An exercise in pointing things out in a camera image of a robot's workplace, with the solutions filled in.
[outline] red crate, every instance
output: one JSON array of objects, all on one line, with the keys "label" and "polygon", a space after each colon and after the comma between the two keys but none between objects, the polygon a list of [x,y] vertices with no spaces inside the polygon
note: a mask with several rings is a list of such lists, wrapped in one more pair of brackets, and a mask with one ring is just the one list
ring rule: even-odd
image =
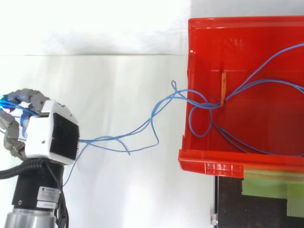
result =
[{"label": "red crate", "polygon": [[[189,20],[188,88],[209,102],[221,98],[221,74],[227,75],[227,95],[276,52],[304,42],[304,17],[241,17]],[[250,81],[283,79],[304,86],[304,47],[271,60]],[[193,93],[188,98],[203,102]],[[276,83],[254,86],[213,110],[214,122],[243,142],[278,155],[243,153],[212,126],[198,138],[188,124],[193,105],[187,104],[186,129],[179,153],[183,170],[209,175],[240,177],[244,169],[304,172],[304,95]],[[204,133],[207,110],[196,109],[192,125]]]}]

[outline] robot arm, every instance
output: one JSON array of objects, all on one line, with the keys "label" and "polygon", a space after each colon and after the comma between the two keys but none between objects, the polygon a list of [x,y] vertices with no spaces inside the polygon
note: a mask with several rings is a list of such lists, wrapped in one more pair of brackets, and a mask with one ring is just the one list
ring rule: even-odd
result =
[{"label": "robot arm", "polygon": [[14,209],[7,216],[5,228],[53,228],[55,223],[59,228],[68,228],[62,176],[63,166],[77,158],[77,120],[65,105],[39,91],[12,92],[1,99],[1,104],[8,102],[30,105],[20,120],[25,143],[18,139],[19,123],[9,114],[14,106],[8,105],[8,113],[0,109],[0,127],[6,130],[4,147],[23,161],[20,166],[0,171],[0,179],[19,176],[12,202]]}]

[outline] silver cylinder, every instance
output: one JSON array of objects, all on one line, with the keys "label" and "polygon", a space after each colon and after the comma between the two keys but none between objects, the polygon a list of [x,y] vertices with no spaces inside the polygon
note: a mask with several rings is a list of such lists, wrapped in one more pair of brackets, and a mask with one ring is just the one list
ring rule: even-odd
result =
[{"label": "silver cylinder", "polygon": [[13,209],[6,217],[4,228],[54,228],[56,217],[52,212]]}]

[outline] blue wire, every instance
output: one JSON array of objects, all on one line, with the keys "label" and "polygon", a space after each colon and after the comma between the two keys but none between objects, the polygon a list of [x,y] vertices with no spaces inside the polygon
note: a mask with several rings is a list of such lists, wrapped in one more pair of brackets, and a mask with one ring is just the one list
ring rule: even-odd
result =
[{"label": "blue wire", "polygon": [[[98,137],[98,138],[96,138],[96,139],[101,139],[101,138],[106,138],[106,137],[109,137],[109,136],[102,136],[102,137]],[[126,145],[125,145],[122,141],[120,141],[119,139],[117,139],[117,141],[120,142],[120,144],[121,144],[121,145],[125,148],[125,150],[128,152],[128,148],[126,147]],[[87,143],[86,146],[81,150],[79,156],[76,158],[76,160],[75,160],[75,162],[74,162],[74,164],[73,164],[73,167],[72,167],[72,169],[71,169],[71,172],[70,172],[70,174],[69,174],[69,176],[68,176],[68,178],[67,178],[65,184],[63,185],[63,187],[64,187],[64,186],[68,183],[68,181],[70,180],[70,177],[71,177],[71,175],[72,175],[72,172],[73,172],[73,169],[74,169],[74,167],[75,167],[75,165],[76,165],[76,162],[78,161],[78,159],[80,158],[80,156],[82,155],[82,153],[85,151],[85,149],[86,149],[89,145],[93,145],[93,144]]]},{"label": "blue wire", "polygon": [[[257,81],[254,81],[254,82],[251,82],[249,84],[247,84],[247,82],[257,73],[259,72],[269,61],[271,61],[273,58],[275,58],[276,56],[282,54],[283,52],[286,52],[288,50],[291,50],[291,49],[294,49],[294,48],[298,48],[298,47],[302,47],[304,46],[304,43],[301,43],[301,44],[298,44],[298,45],[294,45],[294,46],[291,46],[291,47],[288,47],[288,48],[285,48],[277,53],[275,53],[274,55],[272,55],[266,62],[264,62],[254,73],[252,73],[235,91],[233,91],[229,96],[227,96],[226,98],[226,101],[229,100],[230,98],[232,98],[233,96],[237,95],[238,93],[246,90],[246,89],[249,89],[250,87],[252,86],[256,86],[260,83],[266,83],[266,82],[275,82],[275,83],[283,83],[283,84],[286,84],[286,85],[289,85],[289,86],[292,86],[294,88],[296,88],[297,90],[299,90],[301,93],[304,94],[304,87],[303,86],[300,86],[300,85],[296,85],[296,84],[293,84],[293,83],[290,83],[290,82],[287,82],[287,81],[284,81],[284,80],[277,80],[277,79],[260,79],[260,80],[257,80]],[[91,146],[95,146],[95,147],[98,147],[98,148],[102,148],[102,149],[106,149],[106,150],[111,150],[111,151],[115,151],[115,152],[128,152],[130,154],[130,152],[135,152],[135,151],[141,151],[141,150],[144,150],[144,149],[147,149],[147,148],[150,148],[150,147],[154,147],[156,145],[159,144],[159,138],[156,134],[156,131],[155,131],[155,128],[154,128],[154,125],[153,125],[153,117],[155,117],[160,111],[162,111],[173,99],[178,99],[178,100],[185,100],[187,101],[188,103],[192,104],[194,107],[191,109],[190,111],[190,114],[189,114],[189,127],[190,127],[190,130],[191,132],[197,136],[197,137],[204,137],[208,134],[208,132],[210,131],[211,129],[211,126],[212,124],[215,126],[215,128],[218,130],[218,132],[229,142],[231,143],[232,145],[234,145],[236,148],[238,148],[239,150],[245,152],[245,153],[249,153],[248,151],[246,151],[245,149],[243,149],[242,147],[238,146],[237,144],[235,144],[232,140],[229,139],[232,138],[234,139],[235,141],[237,141],[238,143],[240,143],[241,145],[245,146],[245,147],[248,147],[252,150],[255,150],[257,152],[261,152],[261,153],[265,153],[265,154],[273,154],[273,153],[269,153],[269,152],[265,152],[265,151],[262,151],[260,149],[257,149],[253,146],[250,146],[242,141],[240,141],[238,138],[236,138],[235,136],[233,136],[232,134],[228,133],[226,130],[224,130],[223,128],[220,128],[218,127],[213,121],[212,121],[212,110],[213,109],[217,109],[217,108],[220,108],[220,103],[216,103],[216,104],[211,104],[207,101],[207,99],[205,98],[204,95],[202,95],[201,93],[195,91],[195,90],[191,90],[191,89],[184,89],[184,90],[177,90],[177,86],[176,86],[176,82],[175,81],[172,81],[171,82],[171,86],[172,88],[174,89],[174,93],[167,96],[166,98],[162,99],[161,101],[159,101],[155,107],[153,108],[152,112],[151,112],[151,117],[146,121],[144,122],[140,127],[136,128],[134,131],[130,132],[130,133],[127,133],[127,134],[124,134],[124,135],[119,135],[117,137],[110,137],[110,136],[103,136],[103,137],[98,137],[94,140],[80,140],[81,143],[86,143],[86,146],[82,149],[81,153],[79,154],[76,162],[78,161],[78,159],[80,158],[80,156],[82,155],[82,153],[85,151],[85,149],[87,148],[87,146],[91,145]],[[199,103],[197,101],[194,101],[194,100],[191,100],[191,99],[187,99],[184,95],[182,95],[181,93],[183,92],[188,92],[188,93],[195,93],[197,95],[199,95],[200,97],[202,97],[202,99],[205,101],[205,103]],[[160,106],[162,105],[162,103],[166,100],[169,100],[160,110],[158,110],[160,108]],[[195,131],[193,130],[192,128],[192,124],[191,124],[191,120],[192,120],[192,114],[193,114],[193,111],[196,109],[196,108],[202,108],[202,109],[207,109],[209,110],[209,113],[210,113],[210,124],[209,124],[209,127],[207,129],[207,131],[202,134],[202,135],[199,135],[197,133],[195,133]],[[127,136],[130,136],[130,135],[135,135],[135,134],[138,134],[140,132],[142,132],[143,130],[145,130],[148,125],[151,124],[151,128],[152,128],[152,131],[154,133],[154,136],[156,138],[156,144],[153,144],[151,146],[146,146],[146,147],[143,147],[143,148],[140,148],[140,149],[137,149],[137,150],[131,150],[131,151],[128,151],[127,148],[125,147],[125,145],[119,140],[121,138],[124,138],[124,137],[127,137]],[[105,147],[101,147],[101,146],[98,146],[98,145],[95,145],[93,143],[95,142],[100,142],[100,141],[111,141],[111,140],[118,140],[125,148],[125,151],[119,151],[119,150],[113,150],[113,149],[110,149],[110,148],[105,148]],[[67,179],[67,181],[65,182],[64,185],[67,184],[67,182],[69,181],[70,177],[71,177],[71,174],[72,174],[72,171],[74,169],[74,166],[76,164],[76,162],[74,163],[73,167],[72,167],[72,170],[70,172],[70,175]]]},{"label": "blue wire", "polygon": [[32,112],[31,110],[28,110],[28,109],[26,109],[26,108],[24,108],[24,107],[22,107],[22,106],[20,106],[20,105],[14,104],[14,103],[12,103],[12,102],[0,101],[0,104],[1,104],[1,105],[0,105],[1,107],[17,108],[17,109],[21,109],[21,110],[23,110],[23,111],[25,111],[25,112],[27,112],[27,113],[30,113],[30,114],[32,114],[32,115],[38,115],[37,113]]}]

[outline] orange tag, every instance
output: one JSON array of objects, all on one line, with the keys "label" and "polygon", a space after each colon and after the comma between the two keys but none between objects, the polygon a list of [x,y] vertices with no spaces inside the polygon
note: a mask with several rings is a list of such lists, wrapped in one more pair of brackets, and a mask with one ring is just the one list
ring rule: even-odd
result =
[{"label": "orange tag", "polygon": [[226,72],[222,73],[222,94],[220,100],[220,106],[224,105],[226,95]]}]

